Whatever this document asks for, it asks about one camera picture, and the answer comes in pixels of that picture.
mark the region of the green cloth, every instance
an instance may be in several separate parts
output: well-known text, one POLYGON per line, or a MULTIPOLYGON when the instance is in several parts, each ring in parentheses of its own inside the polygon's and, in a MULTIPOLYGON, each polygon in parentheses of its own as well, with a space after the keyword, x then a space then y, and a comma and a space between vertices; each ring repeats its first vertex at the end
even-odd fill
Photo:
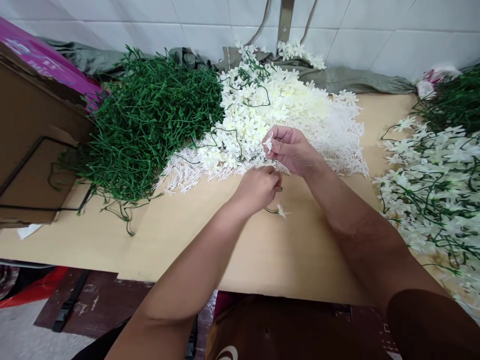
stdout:
MULTIPOLYGON (((100 50, 78 42, 57 41, 41 38, 55 50, 66 57, 80 71, 88 76, 101 81, 109 81, 123 75, 124 68, 120 63, 124 53, 113 50, 100 50)), ((229 71, 240 64, 241 55, 236 47, 223 48, 223 60, 212 64, 206 57, 195 55, 189 48, 175 47, 169 56, 177 63, 184 64, 191 69, 204 69, 215 66, 219 71, 229 71)), ((414 91, 414 86, 404 77, 386 76, 369 70, 354 70, 343 66, 327 67, 323 70, 312 68, 305 60, 292 59, 282 61, 274 58, 271 52, 259 52, 256 55, 261 63, 273 63, 284 70, 299 71, 299 79, 306 83, 313 81, 315 86, 326 89, 330 94, 338 94, 347 90, 356 94, 361 93, 386 93, 409 94, 414 91)))

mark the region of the metal frame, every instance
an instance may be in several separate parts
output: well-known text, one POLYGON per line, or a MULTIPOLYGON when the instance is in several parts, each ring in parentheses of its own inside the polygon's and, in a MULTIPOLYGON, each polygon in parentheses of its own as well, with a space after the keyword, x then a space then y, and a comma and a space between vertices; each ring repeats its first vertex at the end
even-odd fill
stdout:
MULTIPOLYGON (((33 156, 33 154, 35 153, 35 151, 40 147, 40 145, 44 142, 44 141, 51 141, 51 142, 54 142, 54 143, 57 143, 57 144, 60 144, 60 145, 64 145, 70 149, 77 149, 76 146, 73 146, 67 142, 64 142, 64 141, 60 141, 60 140, 57 140, 53 137, 50 137, 50 136, 40 136, 36 141, 35 143, 33 144, 33 146, 30 148, 30 150, 26 153, 26 155, 23 157, 23 159, 20 161, 20 163, 15 167, 15 169, 13 170, 13 172, 7 177, 7 179, 3 182, 3 184, 0 186, 0 198, 2 197, 2 195, 5 193, 5 191, 7 191, 7 189, 9 188, 9 186, 13 183, 13 181, 15 180, 15 178, 17 177, 17 175, 20 173, 20 171, 22 171, 22 169, 24 168, 24 166, 27 164, 27 162, 30 160, 30 158, 33 156)), ((69 208, 69 207, 56 207, 56 208, 49 208, 49 207, 31 207, 31 206, 17 206, 17 205, 3 205, 3 204, 0 204, 0 208, 3 208, 3 209, 17 209, 17 210, 34 210, 34 211, 51 211, 51 212, 59 212, 59 211, 62 211, 62 210, 66 210, 66 211, 80 211, 84 206, 85 206, 85 203, 87 202, 87 199, 89 198, 90 194, 92 193, 92 188, 90 187, 85 195, 85 197, 83 198, 83 200, 81 201, 81 204, 79 206, 79 208, 69 208)))
POLYGON ((292 14, 294 13, 295 0, 281 0, 280 20, 278 22, 279 41, 286 43, 290 37, 290 27, 292 25, 292 14))

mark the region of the brown shirt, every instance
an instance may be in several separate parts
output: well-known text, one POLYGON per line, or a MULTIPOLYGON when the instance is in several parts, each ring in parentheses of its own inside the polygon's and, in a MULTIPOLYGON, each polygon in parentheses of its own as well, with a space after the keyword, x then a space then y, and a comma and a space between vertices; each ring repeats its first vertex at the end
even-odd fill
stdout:
MULTIPOLYGON (((451 298, 405 290, 387 322, 403 359, 480 359, 480 328, 451 298)), ((371 339, 313 302, 251 295, 218 316, 207 360, 391 359, 371 339)))

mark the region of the tiled wall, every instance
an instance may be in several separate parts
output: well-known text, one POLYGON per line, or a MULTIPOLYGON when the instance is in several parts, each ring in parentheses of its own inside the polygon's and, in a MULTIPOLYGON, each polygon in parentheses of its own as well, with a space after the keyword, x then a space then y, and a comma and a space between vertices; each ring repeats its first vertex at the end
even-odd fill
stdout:
MULTIPOLYGON (((246 42, 266 0, 0 0, 0 16, 34 35, 146 53, 189 46, 216 61, 246 42)), ((299 40, 314 0, 296 0, 290 40, 299 40)), ((281 0, 271 0, 259 46, 276 47, 281 0)), ((433 65, 480 58, 480 0, 318 0, 305 47, 327 66, 420 76, 433 65)))

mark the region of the white plastic flower head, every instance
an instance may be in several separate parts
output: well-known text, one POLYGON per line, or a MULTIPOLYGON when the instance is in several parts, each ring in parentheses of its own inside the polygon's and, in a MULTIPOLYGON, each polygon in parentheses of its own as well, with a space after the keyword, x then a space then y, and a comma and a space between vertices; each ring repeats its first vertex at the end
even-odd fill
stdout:
POLYGON ((282 42, 277 44, 278 55, 282 60, 288 61, 293 58, 301 58, 307 60, 315 69, 326 69, 323 56, 314 56, 311 52, 306 52, 303 44, 300 41, 282 42))
MULTIPOLYGON (((281 46, 288 56, 304 52, 298 44, 281 46)), ((265 156, 263 145, 271 151, 273 134, 264 144, 263 138, 274 125, 301 130, 338 173, 368 175, 360 147, 364 128, 355 121, 360 111, 355 94, 341 91, 330 99, 312 81, 299 81, 298 71, 260 64, 255 46, 238 43, 237 47, 242 59, 239 66, 218 77, 223 120, 213 123, 211 132, 197 141, 196 147, 185 147, 171 156, 158 183, 169 179, 165 191, 180 188, 186 192, 201 177, 223 180, 243 175, 252 167, 272 165, 288 172, 265 156)))
POLYGON ((401 167, 374 181, 381 213, 480 308, 480 132, 466 136, 463 128, 449 127, 434 133, 410 117, 391 128, 414 134, 384 141, 388 161, 401 167))
POLYGON ((274 133, 271 132, 270 136, 263 143, 263 145, 265 145, 266 148, 268 149, 268 154, 270 154, 270 152, 272 151, 272 139, 273 139, 273 137, 274 137, 274 133))
POLYGON ((278 208, 278 215, 280 215, 282 218, 286 219, 287 218, 287 215, 290 215, 291 212, 285 212, 284 211, 284 208, 282 207, 282 205, 280 204, 277 204, 276 206, 278 208))

